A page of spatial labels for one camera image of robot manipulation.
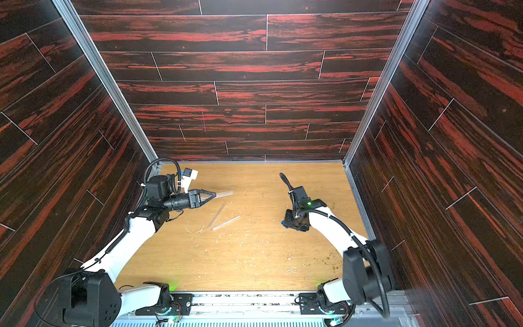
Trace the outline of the clear glass test tube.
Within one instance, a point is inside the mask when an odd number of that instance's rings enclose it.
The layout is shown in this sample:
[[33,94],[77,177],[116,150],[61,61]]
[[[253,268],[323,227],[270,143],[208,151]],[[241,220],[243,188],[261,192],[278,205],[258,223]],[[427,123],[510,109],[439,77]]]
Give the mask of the clear glass test tube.
[[232,196],[233,194],[234,194],[233,191],[219,192],[219,193],[216,193],[216,198],[224,198],[224,197]]

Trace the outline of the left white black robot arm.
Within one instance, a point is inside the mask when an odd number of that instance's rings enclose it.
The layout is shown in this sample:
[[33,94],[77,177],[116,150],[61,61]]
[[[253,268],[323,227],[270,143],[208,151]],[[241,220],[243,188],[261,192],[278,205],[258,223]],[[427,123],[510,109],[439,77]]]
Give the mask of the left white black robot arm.
[[78,270],[66,273],[58,286],[58,310],[62,324],[111,326],[125,314],[147,309],[155,316],[174,309],[166,283],[146,282],[129,290],[115,286],[120,272],[133,255],[164,223],[170,212],[204,206],[216,193],[189,189],[192,170],[176,175],[157,175],[146,180],[137,208],[125,218],[123,229]]

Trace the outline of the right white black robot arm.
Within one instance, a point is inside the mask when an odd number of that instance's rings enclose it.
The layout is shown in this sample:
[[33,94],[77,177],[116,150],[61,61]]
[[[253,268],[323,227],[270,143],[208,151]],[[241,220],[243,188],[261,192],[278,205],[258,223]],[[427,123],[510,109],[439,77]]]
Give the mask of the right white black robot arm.
[[311,199],[303,187],[287,186],[292,208],[285,213],[285,228],[320,232],[342,257],[342,277],[320,284],[314,304],[332,313],[339,305],[368,303],[384,318],[389,318],[388,292],[396,287],[385,245],[354,232],[336,217],[327,204]]

